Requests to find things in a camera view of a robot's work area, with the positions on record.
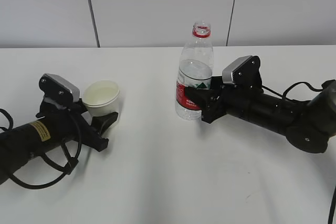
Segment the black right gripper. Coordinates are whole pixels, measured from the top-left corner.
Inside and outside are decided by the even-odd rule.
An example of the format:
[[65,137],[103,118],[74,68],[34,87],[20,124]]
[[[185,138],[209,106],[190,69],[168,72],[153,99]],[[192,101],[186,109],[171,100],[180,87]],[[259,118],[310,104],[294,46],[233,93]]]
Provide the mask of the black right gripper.
[[226,86],[222,76],[212,76],[210,90],[186,87],[184,94],[202,111],[203,122],[210,124],[225,115],[252,122],[252,88]]

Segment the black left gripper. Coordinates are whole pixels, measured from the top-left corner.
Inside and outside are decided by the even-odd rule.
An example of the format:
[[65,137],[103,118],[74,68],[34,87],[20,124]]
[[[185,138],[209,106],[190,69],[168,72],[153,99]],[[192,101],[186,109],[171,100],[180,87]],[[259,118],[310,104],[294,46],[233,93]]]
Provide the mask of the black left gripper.
[[73,140],[101,152],[109,144],[109,139],[103,135],[117,121],[119,114],[94,116],[88,123],[82,116],[85,112],[87,108],[81,100],[64,107],[50,98],[43,98],[36,118],[46,126],[53,140]]

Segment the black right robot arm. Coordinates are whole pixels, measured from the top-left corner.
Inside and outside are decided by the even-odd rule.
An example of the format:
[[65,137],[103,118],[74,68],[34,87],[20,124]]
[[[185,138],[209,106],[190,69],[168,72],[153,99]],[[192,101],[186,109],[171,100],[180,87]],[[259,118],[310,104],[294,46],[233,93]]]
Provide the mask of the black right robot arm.
[[324,153],[335,136],[335,80],[328,80],[312,100],[287,98],[296,84],[279,97],[265,94],[262,86],[223,84],[218,77],[209,90],[187,87],[184,93],[202,111],[202,121],[231,115],[283,135],[294,147],[307,153]]

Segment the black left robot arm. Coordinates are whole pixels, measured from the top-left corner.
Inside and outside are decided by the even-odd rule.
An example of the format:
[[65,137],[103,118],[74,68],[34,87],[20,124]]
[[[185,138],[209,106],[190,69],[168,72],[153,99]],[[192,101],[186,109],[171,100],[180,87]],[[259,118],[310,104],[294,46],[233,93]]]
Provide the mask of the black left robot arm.
[[[13,119],[5,110],[9,127],[1,132],[1,183],[8,179],[20,187],[32,190],[45,189],[72,173],[78,164],[82,146],[101,152],[108,147],[105,131],[118,119],[117,112],[94,116],[88,123],[82,116],[87,109],[81,101],[68,108],[57,108],[43,101],[37,120],[13,127]],[[61,174],[41,185],[30,185],[15,176],[15,172],[30,160],[40,157]]]

